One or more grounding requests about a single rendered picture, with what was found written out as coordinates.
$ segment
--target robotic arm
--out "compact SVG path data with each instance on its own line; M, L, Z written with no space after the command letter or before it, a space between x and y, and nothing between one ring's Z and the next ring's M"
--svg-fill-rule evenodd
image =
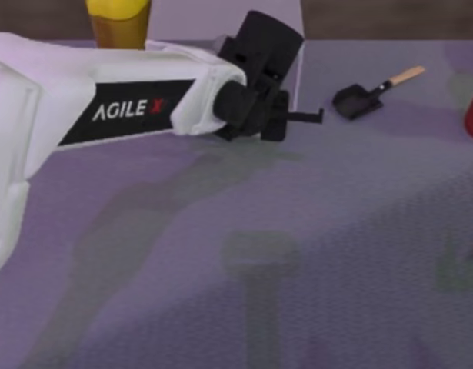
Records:
M151 52L69 48L0 33L0 269L21 229L28 180L58 147L172 132L282 141L281 84L303 43L249 12L218 55L157 43Z

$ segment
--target small black shovel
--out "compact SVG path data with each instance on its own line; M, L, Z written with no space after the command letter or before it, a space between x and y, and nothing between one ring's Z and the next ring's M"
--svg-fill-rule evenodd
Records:
M424 71L425 68L421 66L410 68L400 75L391 77L373 91L366 91L366 89L360 85L349 86L335 94L332 104L341 116L353 121L356 118L381 108L383 103L378 98L383 92L420 75Z

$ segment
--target brown wall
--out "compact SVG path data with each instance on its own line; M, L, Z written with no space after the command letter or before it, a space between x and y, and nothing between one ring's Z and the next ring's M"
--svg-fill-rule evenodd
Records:
M85 0L0 0L0 31L91 38ZM302 0L308 38L473 38L473 0Z

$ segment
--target yellow container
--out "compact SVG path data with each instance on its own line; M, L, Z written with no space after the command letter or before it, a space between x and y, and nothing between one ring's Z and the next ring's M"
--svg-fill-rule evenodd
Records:
M86 5L99 48L145 48L151 0L86 0Z

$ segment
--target wooden handle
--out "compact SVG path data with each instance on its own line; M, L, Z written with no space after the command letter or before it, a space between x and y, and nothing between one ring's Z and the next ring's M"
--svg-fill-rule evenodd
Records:
M404 72L402 72L400 75L396 75L395 77L391 77L389 81L391 82L392 85L396 86L399 83L405 82L408 79L414 78L421 73L424 73L426 68L418 66L414 68L410 68Z

